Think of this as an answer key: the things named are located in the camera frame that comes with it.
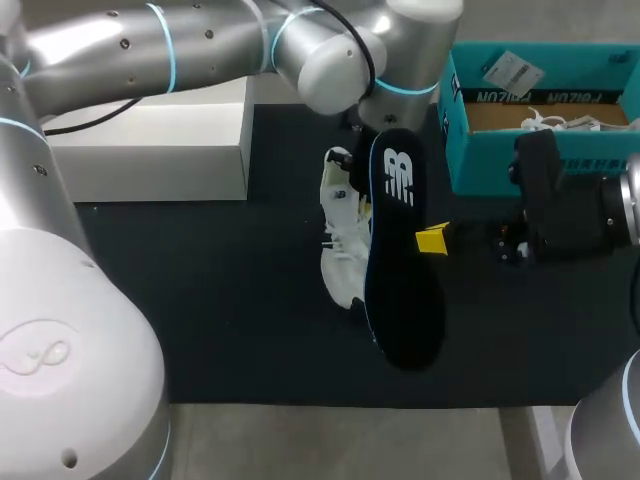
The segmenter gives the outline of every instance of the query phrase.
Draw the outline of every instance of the gray floor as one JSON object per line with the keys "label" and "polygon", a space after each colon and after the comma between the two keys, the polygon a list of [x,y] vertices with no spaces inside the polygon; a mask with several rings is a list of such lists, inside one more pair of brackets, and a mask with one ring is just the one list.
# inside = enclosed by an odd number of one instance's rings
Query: gray floor
{"label": "gray floor", "polygon": [[173,407],[173,480],[508,480],[491,409]]}

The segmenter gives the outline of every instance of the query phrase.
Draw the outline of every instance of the screw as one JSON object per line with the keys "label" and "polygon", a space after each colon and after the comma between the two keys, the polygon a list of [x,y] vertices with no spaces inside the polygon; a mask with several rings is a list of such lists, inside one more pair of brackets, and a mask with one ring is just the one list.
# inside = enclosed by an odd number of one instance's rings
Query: screw
{"label": "screw", "polygon": [[38,175],[42,175],[43,177],[46,177],[48,175],[47,169],[44,168],[42,165],[34,165],[32,168],[33,168],[33,171],[36,172]]}

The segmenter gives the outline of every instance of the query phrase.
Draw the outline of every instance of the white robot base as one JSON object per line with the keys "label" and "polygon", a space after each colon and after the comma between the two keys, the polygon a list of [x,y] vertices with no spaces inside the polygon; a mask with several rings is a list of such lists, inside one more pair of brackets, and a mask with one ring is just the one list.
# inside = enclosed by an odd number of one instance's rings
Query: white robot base
{"label": "white robot base", "polygon": [[0,478],[168,480],[160,344],[80,248],[0,232]]}

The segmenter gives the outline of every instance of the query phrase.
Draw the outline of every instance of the white sneaker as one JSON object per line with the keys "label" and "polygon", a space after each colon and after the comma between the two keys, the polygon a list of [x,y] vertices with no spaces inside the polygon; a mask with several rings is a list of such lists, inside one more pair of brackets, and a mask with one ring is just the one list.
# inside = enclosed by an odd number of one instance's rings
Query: white sneaker
{"label": "white sneaker", "polygon": [[[563,130],[562,125],[567,123],[562,117],[543,117],[535,108],[529,107],[529,110],[535,113],[536,116],[535,118],[526,118],[522,121],[521,127],[525,130]],[[557,123],[555,125],[550,125],[547,123],[550,121]]]}
{"label": "white sneaker", "polygon": [[331,151],[349,154],[344,148],[333,147],[324,158],[320,204],[331,241],[323,242],[320,270],[333,301],[349,309],[354,298],[364,301],[371,212],[367,211],[366,199],[361,201],[360,194],[349,184],[349,173],[327,161]]}
{"label": "white sneaker", "polygon": [[630,125],[610,125],[602,123],[597,118],[593,118],[589,115],[577,118],[567,122],[562,117],[543,117],[535,108],[529,107],[535,114],[535,118],[526,118],[523,120],[521,127],[524,130],[573,130],[573,131],[592,131],[592,132],[607,132],[607,131],[638,131],[640,130],[640,119],[636,119],[631,122]]}

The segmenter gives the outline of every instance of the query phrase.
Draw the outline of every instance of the black cable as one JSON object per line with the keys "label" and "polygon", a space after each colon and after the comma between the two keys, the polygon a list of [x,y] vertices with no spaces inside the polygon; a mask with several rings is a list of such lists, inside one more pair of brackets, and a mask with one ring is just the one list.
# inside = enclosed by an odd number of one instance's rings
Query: black cable
{"label": "black cable", "polygon": [[353,36],[354,40],[358,44],[358,47],[360,47],[360,50],[362,51],[362,55],[364,55],[364,59],[367,62],[367,67],[369,67],[369,85],[367,86],[367,89],[365,90],[364,95],[362,95],[362,98],[366,98],[370,96],[371,93],[373,92],[374,87],[376,86],[376,66],[373,63],[373,57],[371,56],[371,52],[369,51],[367,44],[364,43],[364,40],[362,39],[358,31],[355,29],[355,27],[351,25],[349,20],[347,20],[344,17],[344,15],[342,15],[335,8],[333,8],[330,5],[327,5],[326,3],[324,3],[323,0],[309,0],[309,1],[316,7],[319,7],[324,11],[326,11],[327,13],[331,14],[336,20],[338,20],[342,25],[344,25],[344,27],[347,30],[349,30],[349,33]]}
{"label": "black cable", "polygon": [[633,276],[629,286],[629,313],[631,321],[636,333],[640,336],[640,322],[638,322],[638,279],[640,278],[640,257],[636,260],[636,266],[633,268]]}
{"label": "black cable", "polygon": [[66,135],[67,133],[79,132],[81,130],[86,130],[88,128],[95,127],[97,125],[100,125],[101,123],[108,122],[109,120],[111,120],[112,118],[117,117],[121,113],[126,112],[131,107],[133,107],[134,105],[139,103],[141,100],[142,100],[141,98],[135,98],[135,99],[131,100],[130,102],[125,103],[123,106],[121,106],[117,110],[114,110],[113,112],[105,115],[104,117],[97,118],[96,120],[92,120],[92,121],[87,122],[87,123],[82,123],[80,125],[74,125],[73,127],[53,128],[51,130],[45,130],[44,134],[47,137],[52,137],[54,135]]}

